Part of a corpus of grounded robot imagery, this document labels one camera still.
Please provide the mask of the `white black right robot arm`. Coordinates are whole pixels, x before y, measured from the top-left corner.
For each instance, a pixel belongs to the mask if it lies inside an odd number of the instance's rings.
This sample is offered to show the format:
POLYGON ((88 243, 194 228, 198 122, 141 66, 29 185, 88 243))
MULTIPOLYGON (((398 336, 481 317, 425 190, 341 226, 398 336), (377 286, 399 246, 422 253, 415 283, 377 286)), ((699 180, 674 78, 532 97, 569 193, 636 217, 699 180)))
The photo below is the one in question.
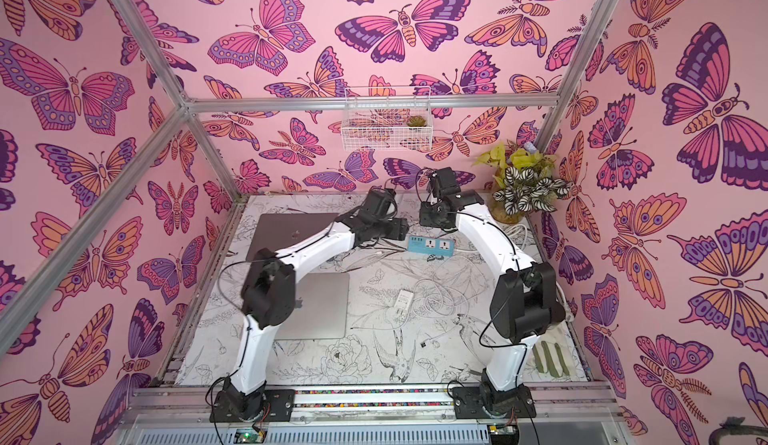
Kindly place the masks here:
POLYGON ((522 385, 523 366, 539 337, 566 318, 554 269, 515 245, 484 200, 461 189, 452 169, 431 171, 427 177, 430 198, 421 203, 420 225, 459 232, 496 274, 490 319, 483 331, 494 329, 506 343, 489 347, 492 356, 482 383, 493 392, 511 392, 522 385))

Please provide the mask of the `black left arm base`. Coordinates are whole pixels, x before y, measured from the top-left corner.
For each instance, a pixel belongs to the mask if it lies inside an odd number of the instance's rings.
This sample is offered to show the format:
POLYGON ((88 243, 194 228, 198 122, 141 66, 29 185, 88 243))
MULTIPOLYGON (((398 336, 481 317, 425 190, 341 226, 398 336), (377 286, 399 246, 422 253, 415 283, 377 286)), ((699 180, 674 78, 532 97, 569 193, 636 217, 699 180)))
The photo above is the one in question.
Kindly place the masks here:
POLYGON ((211 423, 289 422, 295 404, 295 389, 268 389, 261 385, 250 394, 238 391, 229 378, 215 395, 211 423))

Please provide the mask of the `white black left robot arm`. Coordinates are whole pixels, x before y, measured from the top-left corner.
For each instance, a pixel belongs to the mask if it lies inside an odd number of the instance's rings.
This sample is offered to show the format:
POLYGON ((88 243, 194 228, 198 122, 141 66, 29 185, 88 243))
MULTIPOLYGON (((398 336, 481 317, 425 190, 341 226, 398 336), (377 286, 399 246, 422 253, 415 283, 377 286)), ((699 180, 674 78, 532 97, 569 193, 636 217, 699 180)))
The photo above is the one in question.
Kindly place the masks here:
POLYGON ((241 288, 244 328, 231 387, 242 395, 266 384, 269 352, 279 327, 292 314, 298 283, 327 260, 377 239, 402 240, 408 223, 397 216, 396 192, 374 187, 361 205, 337 217, 324 230, 278 251, 262 249, 249 266, 241 288))

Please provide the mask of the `white charger brick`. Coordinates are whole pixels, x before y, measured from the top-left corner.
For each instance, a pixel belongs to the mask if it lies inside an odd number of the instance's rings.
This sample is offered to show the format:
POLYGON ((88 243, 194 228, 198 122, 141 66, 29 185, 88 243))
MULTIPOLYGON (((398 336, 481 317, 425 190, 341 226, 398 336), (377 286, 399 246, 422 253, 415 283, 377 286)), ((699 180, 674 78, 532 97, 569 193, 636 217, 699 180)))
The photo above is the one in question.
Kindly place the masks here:
POLYGON ((414 300, 414 293, 401 289, 395 300, 394 309, 397 316, 407 317, 410 313, 411 306, 414 300))

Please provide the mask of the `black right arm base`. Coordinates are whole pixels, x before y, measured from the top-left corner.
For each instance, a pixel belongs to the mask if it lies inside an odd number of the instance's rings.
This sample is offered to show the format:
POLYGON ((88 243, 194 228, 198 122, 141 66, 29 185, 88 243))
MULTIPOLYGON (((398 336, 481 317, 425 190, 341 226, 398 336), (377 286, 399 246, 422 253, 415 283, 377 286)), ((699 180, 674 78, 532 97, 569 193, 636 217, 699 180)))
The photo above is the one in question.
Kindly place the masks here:
POLYGON ((455 385, 448 388, 458 419, 535 418, 537 412, 530 389, 520 385, 498 391, 490 383, 479 386, 455 385))

